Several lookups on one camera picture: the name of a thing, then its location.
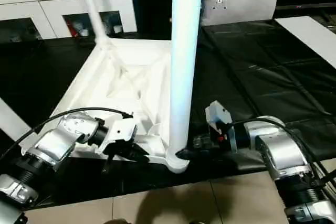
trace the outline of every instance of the glass cabinet door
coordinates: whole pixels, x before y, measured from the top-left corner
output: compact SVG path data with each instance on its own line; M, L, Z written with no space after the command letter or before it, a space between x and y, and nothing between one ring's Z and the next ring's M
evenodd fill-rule
M0 21L0 43L42 39L31 18Z
M108 36L123 32L119 11L101 12L100 17ZM72 37L95 35L87 13L63 15L63 18Z

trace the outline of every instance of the white cabinet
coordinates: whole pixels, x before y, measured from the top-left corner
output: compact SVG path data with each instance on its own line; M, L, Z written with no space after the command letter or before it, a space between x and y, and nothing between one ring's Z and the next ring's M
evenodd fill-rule
M132 0L94 2L101 16L109 20L108 23L104 22L107 31L137 30ZM14 27L34 27L32 30L36 29L36 33L39 33L37 37L42 39L71 37L76 23L82 23L82 19L86 20L88 29L91 26L84 0L0 0L0 37L6 36L1 31L7 30L2 29L5 22L2 20L15 19L27 19L18 21Z
M94 0L94 2L98 12L112 12L116 16L111 26L121 25L124 32L137 30L132 0ZM87 13L84 0L52 0L40 3L58 38L71 37L69 26L72 26L73 16Z
M42 39L56 38L56 35L44 14L39 2L26 2L0 5L0 33L5 32L6 23L15 19L27 19L24 23L32 23Z

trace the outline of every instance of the black cable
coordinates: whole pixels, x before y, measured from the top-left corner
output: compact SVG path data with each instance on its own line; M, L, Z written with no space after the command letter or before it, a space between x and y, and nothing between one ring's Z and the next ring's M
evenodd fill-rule
M325 176L329 176L329 172L327 169L324 167L324 165L321 163L321 161L316 157L315 153L311 150L309 145L304 142L299 136L297 136L291 129L288 127L282 125L281 123L278 123L276 121L273 121L271 119L266 119L266 118L254 118L254 119L246 119L246 120L240 120L232 123L226 124L226 130L231 128L234 125L237 124L244 124L244 123L249 123L249 122L266 122L266 123L271 123L275 126L278 126L279 128L283 129L286 133L288 133L293 140L298 144L298 146L301 148L301 150L304 152L304 155L310 158L312 161L310 161L310 165L312 169L314 170L314 166L312 162L316 162L318 167L322 170L322 172L325 174ZM330 180L330 183L332 184L333 187L336 188L336 182L334 179Z
M112 112L112 113L117 113L117 114L121 114L123 118L131 118L133 117L132 115L120 111L120 110L115 110L115 109L109 109L109 108L102 108L102 107L87 107L87 108L78 108L78 109L73 109L73 110L67 110L64 112L61 112L59 114L53 115L50 118L48 118L47 120L41 122L40 124L38 124L37 126L35 126L34 128L32 128L31 130L29 130L28 132L26 132L25 134L23 134L11 147L9 147L4 154L1 155L0 157L0 162L5 158L5 156L11 151L13 150L15 147L17 147L25 138L27 138L29 135L31 135L33 132L37 131L39 128L41 128L42 126L44 126L45 124L51 122L52 120L55 120L57 118L60 118L61 116L70 114L70 113L75 113L75 112L81 112L81 111L90 111L90 110L100 110L100 111L108 111L108 112Z
M321 171L321 169L316 164L314 164L313 167L316 169L316 174L314 173L315 177L320 178L321 176L324 175L323 172ZM332 185L329 185L329 183L326 183L325 186L329 190L327 188L323 188L322 190L323 190L324 194L330 199L331 202L333 202L336 205L336 190L335 190L335 188L333 188Z

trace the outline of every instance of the silver metal arm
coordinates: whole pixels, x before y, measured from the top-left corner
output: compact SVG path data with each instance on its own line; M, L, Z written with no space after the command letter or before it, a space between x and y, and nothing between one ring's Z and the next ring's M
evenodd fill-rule
M132 149L136 126L134 118L115 120L108 129L103 120L84 112L64 116L16 161L13 171L0 175L0 224L26 223L27 218L19 209L36 202L39 190L71 154L76 143L96 144L97 154L109 155L113 144L121 141L113 154L119 154L119 150L131 157L146 155L139 147Z
M74 150L75 144L94 137L99 121L86 113L64 116L19 159L12 174L0 175L0 223L26 223L21 206L34 204L44 177L54 173Z
M209 125L220 133L217 126L231 123L231 115L217 101L206 109ZM285 125L274 116L261 116ZM292 137L272 123L253 121L244 124L250 148L258 150L267 170L277 186L285 204L285 214L290 223L336 224L336 206L327 199L317 185L312 167ZM228 132L224 139L230 141L230 151L237 152L235 134Z
M66 115L57 127L46 132L27 154L44 160L56 171L74 150L76 143L87 143L98 126L99 122L86 113Z

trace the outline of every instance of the white panel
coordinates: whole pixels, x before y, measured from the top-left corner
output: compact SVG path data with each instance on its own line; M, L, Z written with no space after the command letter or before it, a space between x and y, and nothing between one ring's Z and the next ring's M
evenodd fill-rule
M56 38L38 2L0 5L0 20L31 18L42 39Z
M119 11L124 32L136 31L132 0L94 0L99 12ZM87 13L84 0L40 2L58 38L71 37L63 15Z
M276 21L336 68L336 34L308 16Z

